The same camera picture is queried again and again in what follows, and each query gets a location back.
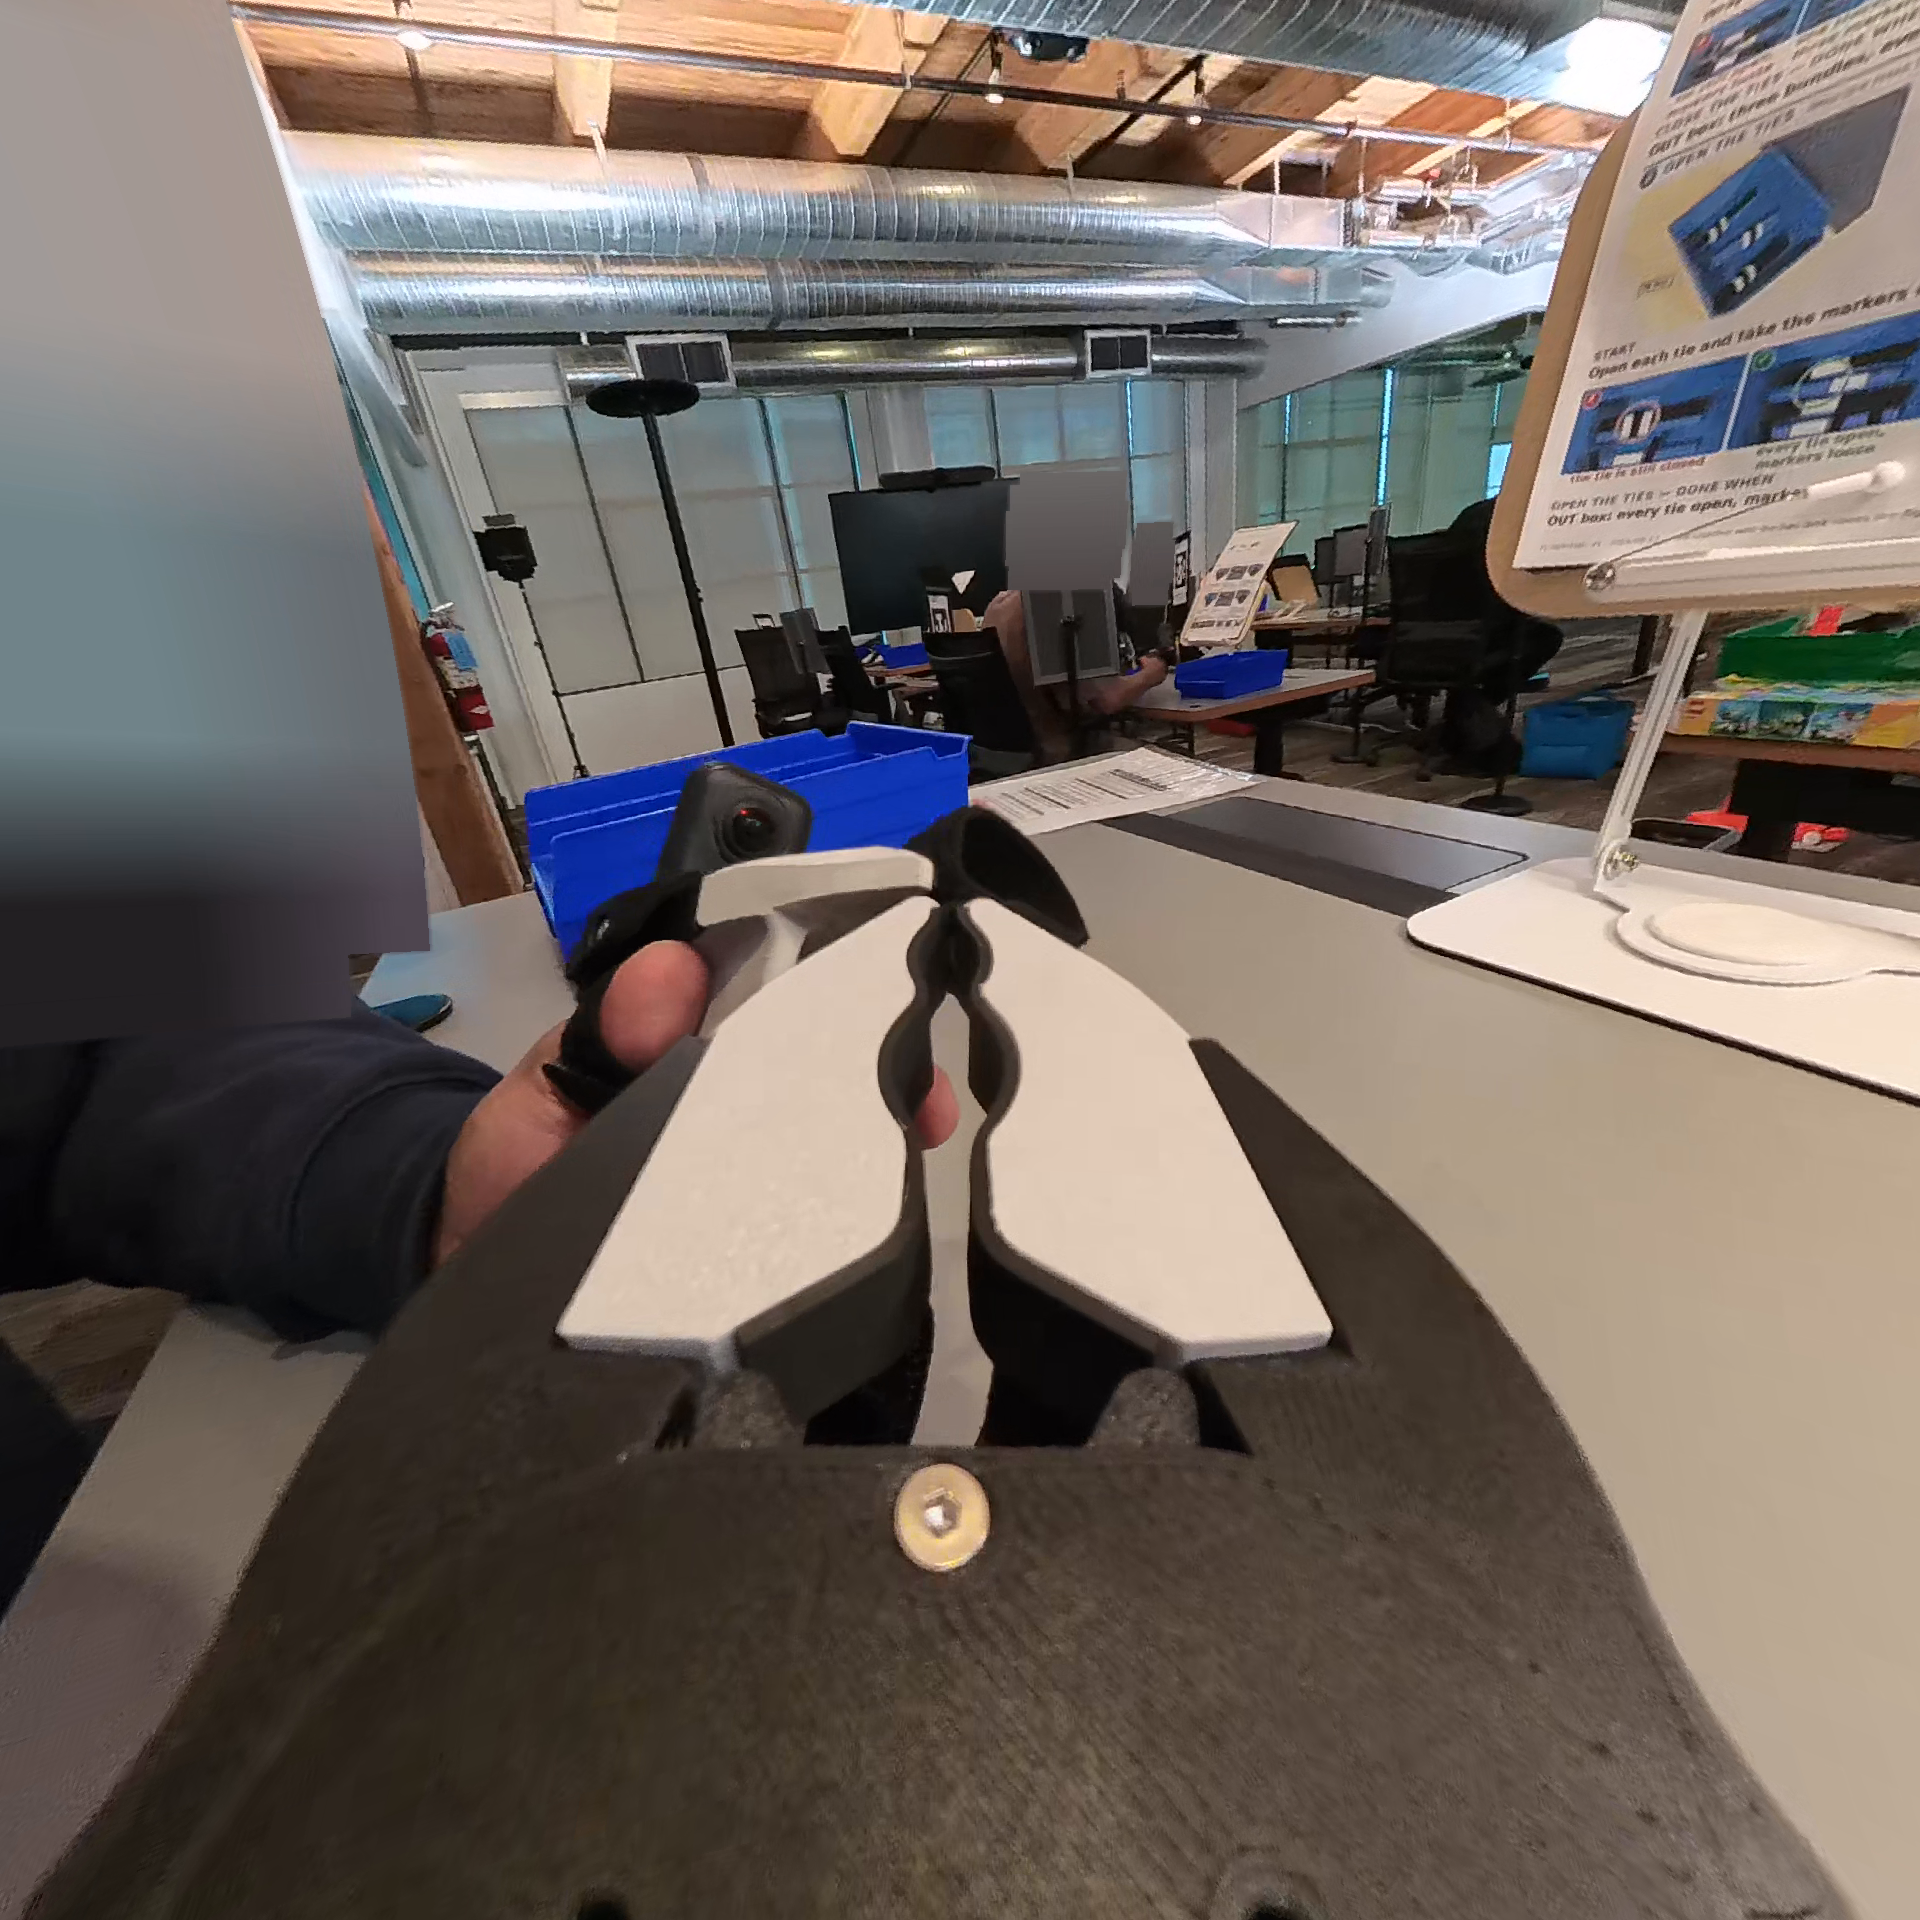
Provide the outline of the large blue plastic bin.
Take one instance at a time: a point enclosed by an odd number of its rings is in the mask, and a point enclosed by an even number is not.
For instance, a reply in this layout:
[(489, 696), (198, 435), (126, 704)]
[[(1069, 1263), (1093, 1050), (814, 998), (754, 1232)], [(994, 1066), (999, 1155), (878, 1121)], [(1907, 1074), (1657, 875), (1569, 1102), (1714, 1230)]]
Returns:
[(525, 793), (533, 886), (562, 954), (591, 914), (699, 854), (902, 848), (969, 801), (972, 739), (853, 722)]

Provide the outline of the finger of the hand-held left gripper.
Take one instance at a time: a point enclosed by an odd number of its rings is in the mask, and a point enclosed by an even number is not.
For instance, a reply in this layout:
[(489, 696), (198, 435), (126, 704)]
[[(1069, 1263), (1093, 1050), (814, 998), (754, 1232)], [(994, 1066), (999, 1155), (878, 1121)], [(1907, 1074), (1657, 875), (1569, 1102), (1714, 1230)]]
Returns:
[(749, 999), (812, 954), (910, 896), (932, 894), (910, 848), (769, 855), (702, 878), (697, 954), (714, 999)]

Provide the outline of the black floor lamp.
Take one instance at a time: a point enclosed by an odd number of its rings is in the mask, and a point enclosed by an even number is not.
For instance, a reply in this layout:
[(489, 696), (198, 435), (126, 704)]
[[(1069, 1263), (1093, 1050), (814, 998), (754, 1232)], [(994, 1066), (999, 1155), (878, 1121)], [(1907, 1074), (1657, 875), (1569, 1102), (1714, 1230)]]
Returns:
[(651, 470), (657, 474), (657, 491), (660, 498), (668, 541), (675, 551), (679, 581), (687, 608), (687, 625), (695, 649), (702, 664), (705, 683), (708, 691), (710, 719), (724, 751), (735, 746), (732, 727), (729, 698), (723, 683), (723, 672), (714, 653), (714, 638), (705, 614), (705, 594), (693, 567), (685, 523), (677, 495), (675, 478), (666, 461), (666, 442), (660, 422), (687, 414), (699, 400), (695, 385), (684, 377), (644, 377), (626, 376), (594, 390), (585, 406), (594, 417), (622, 423), (641, 423), (650, 451)]

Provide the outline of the black office chair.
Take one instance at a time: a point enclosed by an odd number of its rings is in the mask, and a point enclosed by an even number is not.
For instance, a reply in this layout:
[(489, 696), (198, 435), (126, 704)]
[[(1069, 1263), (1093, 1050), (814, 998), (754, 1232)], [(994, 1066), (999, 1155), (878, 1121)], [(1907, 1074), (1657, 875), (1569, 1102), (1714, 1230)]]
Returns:
[(884, 725), (894, 717), (853, 634), (822, 630), (810, 608), (782, 614), (773, 626), (739, 630), (735, 649), (749, 674), (761, 739), (841, 736), (853, 722)]

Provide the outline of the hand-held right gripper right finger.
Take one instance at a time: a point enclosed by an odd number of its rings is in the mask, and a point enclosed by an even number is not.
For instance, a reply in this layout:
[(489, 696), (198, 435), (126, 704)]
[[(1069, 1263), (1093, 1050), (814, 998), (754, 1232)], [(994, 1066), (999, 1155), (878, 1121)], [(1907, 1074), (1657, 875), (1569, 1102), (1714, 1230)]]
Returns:
[(1187, 1029), (1012, 907), (966, 905), (978, 1248), (1172, 1366), (1332, 1337)]

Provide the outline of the silver air duct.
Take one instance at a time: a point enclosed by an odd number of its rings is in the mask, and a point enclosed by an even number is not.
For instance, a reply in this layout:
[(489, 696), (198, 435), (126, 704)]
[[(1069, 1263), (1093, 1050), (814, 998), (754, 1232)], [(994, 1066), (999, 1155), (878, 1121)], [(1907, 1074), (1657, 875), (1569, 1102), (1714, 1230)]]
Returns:
[(294, 131), (278, 162), (386, 342), (1340, 326), (1404, 277), (1550, 269), (1594, 168), (1422, 203)]

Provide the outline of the person's left forearm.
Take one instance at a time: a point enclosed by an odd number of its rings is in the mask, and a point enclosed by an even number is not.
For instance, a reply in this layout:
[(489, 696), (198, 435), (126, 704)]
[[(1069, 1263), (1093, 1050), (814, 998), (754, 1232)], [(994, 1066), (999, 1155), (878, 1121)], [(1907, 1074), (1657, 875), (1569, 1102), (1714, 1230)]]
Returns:
[(90, 1282), (379, 1333), (498, 1073), (372, 1014), (2, 1053), (2, 1293)]

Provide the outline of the black computer monitor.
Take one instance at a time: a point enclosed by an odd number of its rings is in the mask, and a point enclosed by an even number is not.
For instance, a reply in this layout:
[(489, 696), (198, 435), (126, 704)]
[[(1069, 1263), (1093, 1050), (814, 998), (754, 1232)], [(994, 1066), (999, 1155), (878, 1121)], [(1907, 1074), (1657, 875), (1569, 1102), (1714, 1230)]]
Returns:
[(1011, 584), (1005, 527), (1014, 491), (1018, 481), (981, 474), (951, 488), (829, 495), (850, 634), (916, 630), (931, 593), (983, 614)]

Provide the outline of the small printed table sign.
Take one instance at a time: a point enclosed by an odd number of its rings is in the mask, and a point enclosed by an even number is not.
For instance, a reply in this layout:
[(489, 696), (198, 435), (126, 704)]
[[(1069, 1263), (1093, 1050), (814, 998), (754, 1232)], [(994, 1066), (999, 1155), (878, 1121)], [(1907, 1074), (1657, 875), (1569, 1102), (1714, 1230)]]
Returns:
[(1180, 648), (1197, 654), (1237, 653), (1265, 601), (1266, 576), (1283, 558), (1297, 522), (1237, 528), (1190, 593)]

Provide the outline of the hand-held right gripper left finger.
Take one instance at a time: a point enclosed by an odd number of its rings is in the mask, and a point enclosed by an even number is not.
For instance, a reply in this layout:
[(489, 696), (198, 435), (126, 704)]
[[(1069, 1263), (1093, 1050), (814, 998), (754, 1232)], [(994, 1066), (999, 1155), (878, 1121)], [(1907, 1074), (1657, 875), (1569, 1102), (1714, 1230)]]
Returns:
[(747, 919), (723, 1010), (559, 1313), (580, 1354), (867, 1383), (921, 1335), (940, 907)]

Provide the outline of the green plastic bin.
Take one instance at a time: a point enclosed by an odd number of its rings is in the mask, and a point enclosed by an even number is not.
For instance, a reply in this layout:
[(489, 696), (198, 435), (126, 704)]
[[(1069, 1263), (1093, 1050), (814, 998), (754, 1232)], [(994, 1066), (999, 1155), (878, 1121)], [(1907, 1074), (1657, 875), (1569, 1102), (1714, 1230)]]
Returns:
[(1870, 616), (1836, 631), (1809, 631), (1794, 617), (1762, 622), (1718, 640), (1717, 683), (1789, 689), (1917, 689), (1917, 626)]

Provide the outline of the blue crate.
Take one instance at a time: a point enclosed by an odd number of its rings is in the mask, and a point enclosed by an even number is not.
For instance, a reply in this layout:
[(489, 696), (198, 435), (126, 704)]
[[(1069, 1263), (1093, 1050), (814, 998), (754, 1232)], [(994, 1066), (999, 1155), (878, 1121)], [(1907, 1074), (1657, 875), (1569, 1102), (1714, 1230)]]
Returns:
[(1639, 709), (1614, 694), (1529, 706), (1519, 722), (1519, 776), (1597, 782), (1622, 762)]

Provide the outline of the printed paper sheet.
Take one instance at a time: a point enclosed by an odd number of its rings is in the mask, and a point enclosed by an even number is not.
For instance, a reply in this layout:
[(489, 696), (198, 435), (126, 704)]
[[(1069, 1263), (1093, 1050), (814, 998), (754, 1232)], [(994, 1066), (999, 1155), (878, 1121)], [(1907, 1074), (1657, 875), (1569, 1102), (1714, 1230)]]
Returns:
[(1260, 776), (1178, 753), (1133, 749), (975, 785), (966, 803), (1027, 838), (1039, 838), (1213, 803), (1252, 785), (1260, 785)]

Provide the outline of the person's left hand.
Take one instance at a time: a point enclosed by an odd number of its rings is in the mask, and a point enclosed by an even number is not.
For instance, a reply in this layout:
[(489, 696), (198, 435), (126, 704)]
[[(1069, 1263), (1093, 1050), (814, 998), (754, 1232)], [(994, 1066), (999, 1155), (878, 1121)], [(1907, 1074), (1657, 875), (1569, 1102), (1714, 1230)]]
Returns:
[[(691, 944), (650, 944), (609, 982), (599, 1007), (602, 1041), (626, 1079), (699, 1033), (710, 975)], [(444, 1169), (439, 1221), (426, 1257), (435, 1274), (477, 1234), (540, 1169), (587, 1125), (587, 1115), (551, 1085), (565, 1022), (542, 1033), (516, 1066), (477, 1102)]]

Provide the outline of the colourful cardboard box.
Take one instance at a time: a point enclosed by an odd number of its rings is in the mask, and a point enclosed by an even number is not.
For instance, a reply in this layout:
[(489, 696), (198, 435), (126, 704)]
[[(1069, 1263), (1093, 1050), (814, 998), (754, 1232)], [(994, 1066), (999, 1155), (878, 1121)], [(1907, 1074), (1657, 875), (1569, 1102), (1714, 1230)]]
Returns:
[(1917, 753), (1917, 689), (1727, 686), (1691, 694), (1670, 736)]

